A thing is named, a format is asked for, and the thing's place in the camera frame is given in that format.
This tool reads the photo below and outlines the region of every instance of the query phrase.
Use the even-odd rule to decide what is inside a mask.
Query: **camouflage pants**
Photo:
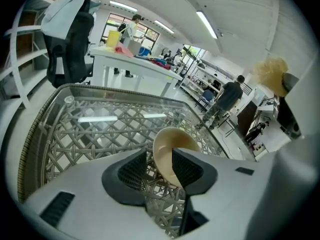
[[[221,117],[226,113],[226,111],[224,109],[222,109],[221,107],[217,106],[216,104],[214,104],[203,116],[202,121],[204,123],[206,123],[211,117],[213,117],[215,115],[215,118],[212,122],[212,124],[210,125],[210,129],[215,128]]]

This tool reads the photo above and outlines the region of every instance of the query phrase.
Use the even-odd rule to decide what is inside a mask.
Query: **blue chair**
[[[196,107],[198,104],[201,105],[200,101],[204,102],[203,108],[201,109],[201,112],[208,106],[208,104],[210,103],[210,101],[214,98],[214,94],[212,93],[212,91],[210,90],[205,90],[202,94],[202,96],[200,97],[200,99],[198,99],[196,101],[196,104],[194,107]]]

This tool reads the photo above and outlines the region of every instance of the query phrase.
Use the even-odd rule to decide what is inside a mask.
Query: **fluorescent light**
[[[166,114],[144,114],[144,118],[165,118]]]
[[[214,29],[212,28],[212,26],[210,25],[209,21],[207,20],[206,16],[204,15],[204,13],[202,11],[197,11],[196,14],[198,14],[198,16],[200,17],[200,19],[202,20],[203,24],[206,26],[206,28],[209,30],[211,36],[215,39],[218,39]]]
[[[171,34],[175,33],[170,28],[168,28],[166,25],[162,24],[160,21],[155,20],[154,22],[157,23],[158,25],[160,25],[161,27],[163,27],[165,30],[168,30]]]
[[[89,122],[107,122],[107,121],[117,121],[116,116],[84,116],[79,117],[78,123],[89,123]]]
[[[138,9],[133,8],[133,7],[129,6],[129,5],[120,3],[120,2],[110,1],[110,4],[111,4],[111,5],[114,5],[114,6],[120,6],[120,7],[126,8],[126,9],[128,9],[128,10],[130,10],[130,11],[133,11],[133,12],[138,11]]]

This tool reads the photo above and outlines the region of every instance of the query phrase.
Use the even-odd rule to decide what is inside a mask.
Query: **white desk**
[[[182,77],[171,70],[166,70],[156,64],[145,59],[130,58],[125,55],[106,50],[105,46],[92,48],[90,55],[94,56],[93,63],[93,86],[107,87],[110,68],[119,68],[129,70],[138,75],[134,91],[138,90],[138,86],[142,76],[156,78],[165,83],[161,97],[164,97],[169,89],[172,89],[178,80]]]

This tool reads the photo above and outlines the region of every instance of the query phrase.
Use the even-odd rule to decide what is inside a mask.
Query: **beige bowl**
[[[172,149],[185,148],[201,151],[197,142],[186,132],[175,127],[160,130],[153,142],[153,159],[158,171],[171,184],[182,188],[172,169]]]

